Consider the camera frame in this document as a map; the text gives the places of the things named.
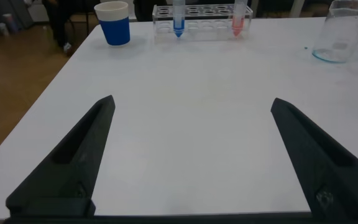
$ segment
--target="shoe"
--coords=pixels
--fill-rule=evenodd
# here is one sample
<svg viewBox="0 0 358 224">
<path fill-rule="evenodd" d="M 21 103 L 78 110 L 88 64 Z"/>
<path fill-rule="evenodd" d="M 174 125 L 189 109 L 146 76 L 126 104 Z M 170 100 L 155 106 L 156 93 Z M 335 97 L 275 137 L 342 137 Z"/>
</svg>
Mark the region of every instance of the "shoe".
<svg viewBox="0 0 358 224">
<path fill-rule="evenodd" d="M 63 51 L 67 56 L 72 56 L 74 53 L 74 48 L 69 42 L 67 42 L 63 46 Z"/>
</svg>

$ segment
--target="black plastic part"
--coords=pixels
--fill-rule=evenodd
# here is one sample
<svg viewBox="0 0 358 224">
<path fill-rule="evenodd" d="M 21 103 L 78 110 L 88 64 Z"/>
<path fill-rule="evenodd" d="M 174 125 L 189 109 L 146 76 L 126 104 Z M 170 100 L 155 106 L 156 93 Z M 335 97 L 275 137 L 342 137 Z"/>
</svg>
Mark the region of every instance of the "black plastic part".
<svg viewBox="0 0 358 224">
<path fill-rule="evenodd" d="M 272 114 L 313 217 L 358 220 L 358 158 L 292 104 L 276 98 Z"/>
<path fill-rule="evenodd" d="M 4 224 L 292 224 L 316 223 L 311 213 L 230 215 L 95 216 L 93 218 L 10 218 Z"/>
<path fill-rule="evenodd" d="M 280 99 L 272 114 L 311 213 L 94 217 L 91 196 L 114 109 L 108 96 L 87 112 L 8 197 L 4 224 L 358 223 L 358 159 Z"/>
<path fill-rule="evenodd" d="M 96 102 L 6 200 L 11 217 L 91 217 L 91 201 L 115 110 Z"/>
</svg>

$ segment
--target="glass beaker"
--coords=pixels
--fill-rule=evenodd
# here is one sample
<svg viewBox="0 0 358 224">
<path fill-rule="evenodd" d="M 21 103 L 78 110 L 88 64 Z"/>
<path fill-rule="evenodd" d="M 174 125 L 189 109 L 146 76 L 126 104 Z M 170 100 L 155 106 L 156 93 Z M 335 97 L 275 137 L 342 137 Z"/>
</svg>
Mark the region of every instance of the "glass beaker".
<svg viewBox="0 0 358 224">
<path fill-rule="evenodd" d="M 346 62 L 358 44 L 358 0 L 335 0 L 313 47 L 313 55 L 328 62 Z"/>
</svg>

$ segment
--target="chair leg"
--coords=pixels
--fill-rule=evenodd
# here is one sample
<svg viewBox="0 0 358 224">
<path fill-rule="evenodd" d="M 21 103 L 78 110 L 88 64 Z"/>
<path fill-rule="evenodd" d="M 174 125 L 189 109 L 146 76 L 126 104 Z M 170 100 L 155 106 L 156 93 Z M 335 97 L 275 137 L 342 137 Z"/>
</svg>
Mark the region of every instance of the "chair leg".
<svg viewBox="0 0 358 224">
<path fill-rule="evenodd" d="M 90 34 L 90 20 L 89 20 L 88 13 L 85 13 L 85 17 L 86 17 L 86 35 L 89 35 Z"/>
</svg>

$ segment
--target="blue cup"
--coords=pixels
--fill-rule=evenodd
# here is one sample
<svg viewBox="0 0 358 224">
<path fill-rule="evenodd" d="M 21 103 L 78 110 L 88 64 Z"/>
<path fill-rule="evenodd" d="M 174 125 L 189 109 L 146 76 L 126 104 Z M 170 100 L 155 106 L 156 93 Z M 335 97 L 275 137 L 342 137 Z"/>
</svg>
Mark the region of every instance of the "blue cup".
<svg viewBox="0 0 358 224">
<path fill-rule="evenodd" d="M 120 46 L 130 41 L 128 3 L 104 2 L 95 5 L 94 10 L 109 45 Z"/>
</svg>

